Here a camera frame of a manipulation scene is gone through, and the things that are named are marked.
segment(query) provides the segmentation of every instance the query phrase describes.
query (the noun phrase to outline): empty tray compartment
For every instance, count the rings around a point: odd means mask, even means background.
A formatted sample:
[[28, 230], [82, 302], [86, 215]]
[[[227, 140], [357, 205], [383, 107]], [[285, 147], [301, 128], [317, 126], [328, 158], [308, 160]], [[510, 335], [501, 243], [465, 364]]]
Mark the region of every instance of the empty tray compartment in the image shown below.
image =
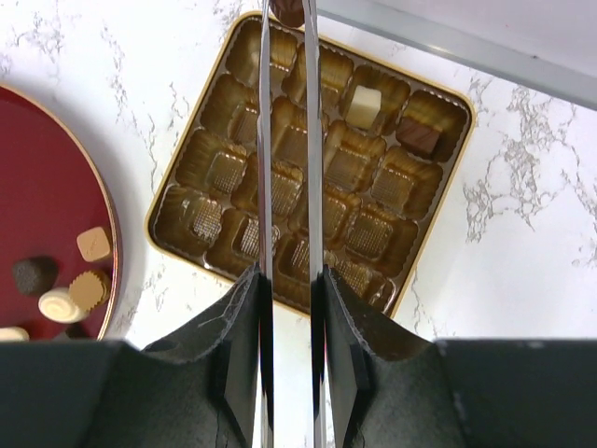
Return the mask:
[[[287, 77], [297, 55], [297, 38], [270, 26], [271, 85], [280, 85]], [[226, 68], [239, 81], [256, 87], [259, 81], [259, 54], [261, 52], [261, 21], [247, 21], [239, 31], [226, 59]]]
[[[360, 204], [361, 198], [358, 195], [324, 184], [322, 208], [327, 249], [342, 247], [346, 230], [354, 220]], [[309, 195], [306, 189], [303, 190], [297, 208], [288, 220], [288, 228], [291, 231], [300, 231], [304, 235], [309, 233]]]
[[[322, 115], [323, 131], [327, 116]], [[271, 112], [273, 157], [303, 169], [307, 166], [307, 111], [284, 97], [276, 98]]]
[[[334, 267], [336, 257], [325, 250], [324, 263]], [[309, 242], [289, 233], [282, 236], [273, 265], [274, 293], [282, 302], [309, 313]]]
[[[326, 46], [319, 46], [321, 71], [321, 101], [324, 109], [336, 107], [353, 73], [354, 63]], [[307, 102], [307, 65], [305, 44], [298, 48], [297, 62], [290, 76], [282, 83], [282, 90], [299, 105]]]
[[340, 101], [340, 113], [344, 119], [348, 115], [357, 86], [375, 89], [382, 93], [381, 110], [366, 131], [382, 135], [390, 134], [395, 128], [396, 119], [402, 106], [409, 98], [409, 84], [370, 65], [360, 65], [354, 70], [348, 90]]
[[468, 114], [459, 105], [429, 91], [416, 91], [397, 124], [396, 140], [423, 159], [448, 161], [467, 123]]
[[347, 191], [364, 191], [384, 151], [381, 137], [368, 137], [344, 121], [334, 121], [324, 144], [325, 180]]
[[222, 207], [192, 189], [166, 190], [154, 225], [156, 241], [192, 258], [199, 258], [221, 230]]
[[[280, 232], [272, 229], [274, 247]], [[255, 217], [230, 208], [222, 217], [222, 230], [205, 254], [205, 261], [228, 275], [239, 276], [259, 258], [259, 223]]]
[[339, 260], [335, 267], [357, 296], [379, 311], [386, 312], [391, 305], [394, 294], [392, 282], [369, 267], [353, 263], [348, 259]]
[[226, 197], [241, 183], [246, 161], [244, 147], [198, 129], [191, 135], [174, 177], [182, 186]]
[[[252, 214], [257, 214], [258, 170], [257, 154], [249, 157], [248, 166], [241, 185], [232, 195], [232, 204]], [[275, 220], [288, 218], [295, 209], [302, 192], [303, 173], [282, 161], [271, 164], [271, 212]]]
[[201, 124], [236, 144], [257, 144], [257, 93], [234, 79], [222, 75], [201, 114]]
[[361, 208], [348, 230], [346, 251], [356, 262], [395, 277], [402, 271], [418, 229], [413, 221], [368, 204]]
[[371, 197], [400, 215], [421, 219], [436, 196], [442, 169], [415, 160], [402, 147], [391, 147], [377, 171]]

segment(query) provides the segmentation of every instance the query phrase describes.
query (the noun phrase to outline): gold plastic tray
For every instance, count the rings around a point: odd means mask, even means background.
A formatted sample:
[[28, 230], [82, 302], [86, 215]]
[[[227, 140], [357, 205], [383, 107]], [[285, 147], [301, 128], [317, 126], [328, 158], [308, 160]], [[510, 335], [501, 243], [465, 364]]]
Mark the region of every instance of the gold plastic tray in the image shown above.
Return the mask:
[[[146, 221], [157, 249], [229, 280], [258, 257], [260, 36], [259, 13], [232, 26]], [[277, 301], [308, 313], [302, 42], [301, 31], [272, 23], [273, 287]], [[360, 297], [393, 315], [473, 129], [473, 108], [458, 93], [320, 42], [325, 260]], [[382, 92], [381, 111], [365, 131], [343, 119], [359, 85]], [[401, 146], [403, 119], [439, 132], [431, 155]]]

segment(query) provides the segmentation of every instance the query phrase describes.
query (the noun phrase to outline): gray edge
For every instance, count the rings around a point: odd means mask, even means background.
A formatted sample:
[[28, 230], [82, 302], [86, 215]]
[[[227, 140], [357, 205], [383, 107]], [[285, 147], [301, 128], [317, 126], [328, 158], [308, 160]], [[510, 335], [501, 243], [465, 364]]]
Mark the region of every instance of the gray edge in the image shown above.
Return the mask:
[[318, 13], [550, 96], [597, 110], [597, 78], [368, 0], [319, 0]]

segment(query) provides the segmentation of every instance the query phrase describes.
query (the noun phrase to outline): white marble table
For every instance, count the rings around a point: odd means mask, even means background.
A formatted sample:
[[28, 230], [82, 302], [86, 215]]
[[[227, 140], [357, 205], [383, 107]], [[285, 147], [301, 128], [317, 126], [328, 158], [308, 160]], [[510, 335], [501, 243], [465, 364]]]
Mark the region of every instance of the white marble table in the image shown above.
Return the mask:
[[[229, 287], [154, 251], [143, 225], [229, 25], [258, 1], [139, 5], [0, 0], [0, 82], [56, 113], [104, 176], [125, 256], [109, 336], [141, 347]], [[333, 21], [320, 32], [462, 91], [479, 113], [396, 321], [428, 339], [597, 336], [597, 112]], [[274, 318], [276, 441], [310, 446], [308, 321]]]

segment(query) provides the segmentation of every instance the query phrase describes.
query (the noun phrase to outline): dark chocolate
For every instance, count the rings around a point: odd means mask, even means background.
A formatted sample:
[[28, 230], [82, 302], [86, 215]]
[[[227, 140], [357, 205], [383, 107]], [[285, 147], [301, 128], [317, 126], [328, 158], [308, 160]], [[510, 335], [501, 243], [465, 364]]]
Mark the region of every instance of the dark chocolate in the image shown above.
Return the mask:
[[40, 296], [54, 286], [58, 265], [51, 257], [22, 259], [12, 266], [17, 290], [24, 296]]
[[396, 129], [396, 140], [413, 154], [431, 159], [440, 132], [416, 119], [403, 118]]

